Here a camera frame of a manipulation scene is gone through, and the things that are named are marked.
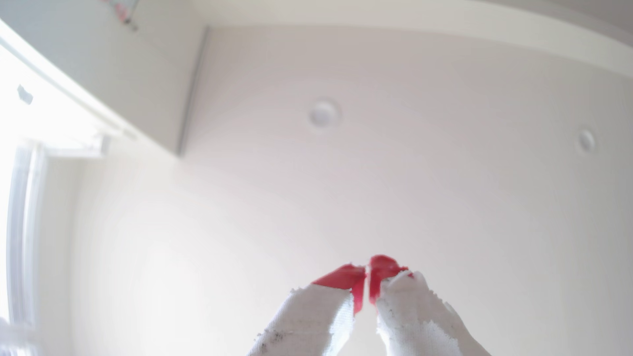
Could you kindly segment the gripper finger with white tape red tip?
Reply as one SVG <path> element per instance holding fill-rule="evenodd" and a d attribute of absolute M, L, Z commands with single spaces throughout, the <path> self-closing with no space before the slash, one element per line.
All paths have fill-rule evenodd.
<path fill-rule="evenodd" d="M 369 301 L 388 355 L 489 355 L 421 272 L 389 256 L 370 259 Z"/>
<path fill-rule="evenodd" d="M 366 268 L 345 264 L 294 289 L 248 355 L 338 355 L 362 309 Z"/>

